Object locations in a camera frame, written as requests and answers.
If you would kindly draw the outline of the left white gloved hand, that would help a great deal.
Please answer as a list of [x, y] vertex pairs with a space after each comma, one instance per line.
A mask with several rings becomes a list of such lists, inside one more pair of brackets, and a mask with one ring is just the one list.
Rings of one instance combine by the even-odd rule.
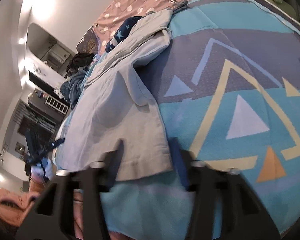
[[43, 158], [43, 165], [36, 164], [31, 167], [31, 178], [36, 182], [43, 182], [44, 180], [52, 180], [53, 166], [52, 162], [48, 158]]

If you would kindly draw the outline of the left pink sleeved forearm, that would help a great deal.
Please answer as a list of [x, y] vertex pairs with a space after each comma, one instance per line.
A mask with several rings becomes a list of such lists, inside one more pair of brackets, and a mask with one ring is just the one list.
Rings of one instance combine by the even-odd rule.
[[34, 201], [45, 189], [45, 184], [30, 179], [29, 192], [17, 194], [0, 189], [0, 222], [8, 228], [17, 229], [29, 213]]

